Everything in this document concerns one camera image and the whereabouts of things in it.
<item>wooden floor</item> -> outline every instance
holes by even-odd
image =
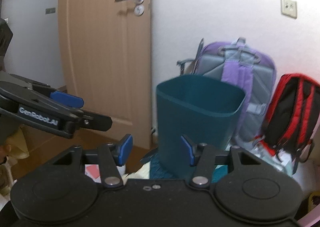
[[[12,167],[14,179],[19,179],[33,171],[72,145],[80,144],[84,149],[94,149],[102,143],[114,142],[114,140],[85,129],[78,130],[73,139],[58,137],[27,126],[25,126],[22,131],[26,138],[30,156],[26,159],[19,160],[18,163]],[[148,151],[149,150],[140,147],[133,147],[126,163],[127,173],[136,172],[140,169],[142,165],[139,161]]]

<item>bolt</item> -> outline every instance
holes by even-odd
[[[152,190],[152,188],[151,188],[150,186],[144,186],[143,189],[144,189],[145,191],[151,191],[151,190]]]
[[[160,189],[160,188],[161,188],[161,185],[154,184],[154,185],[152,186],[152,188],[153,188],[153,189]]]
[[[110,176],[110,177],[107,177],[104,182],[107,184],[107,185],[117,185],[117,184],[120,184],[120,179],[115,177],[115,176]]]
[[[204,185],[209,182],[209,180],[204,176],[196,176],[192,179],[192,181],[197,185]]]

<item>purple backpack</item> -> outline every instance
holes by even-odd
[[[258,135],[271,100],[276,80],[273,60],[266,54],[250,48],[245,38],[235,42],[213,42],[203,47],[200,42],[195,60],[178,62],[181,74],[184,65],[190,73],[221,80],[243,89],[246,93],[242,113],[233,134],[234,144],[248,150]]]

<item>white wall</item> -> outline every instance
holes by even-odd
[[[304,72],[320,81],[320,1],[298,1],[298,18],[280,14],[280,0],[152,0],[152,72],[156,85],[179,74],[176,61],[205,44],[239,36],[275,61],[279,77]],[[156,105],[153,105],[156,126]]]
[[[58,88],[65,85],[59,51],[58,0],[3,0],[1,18],[9,19],[13,39],[4,58],[7,72]]]

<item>teal trash can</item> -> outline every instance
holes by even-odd
[[[200,75],[183,75],[156,89],[159,160],[172,174],[190,179],[194,167],[180,139],[208,143],[224,150],[236,129],[245,93]]]

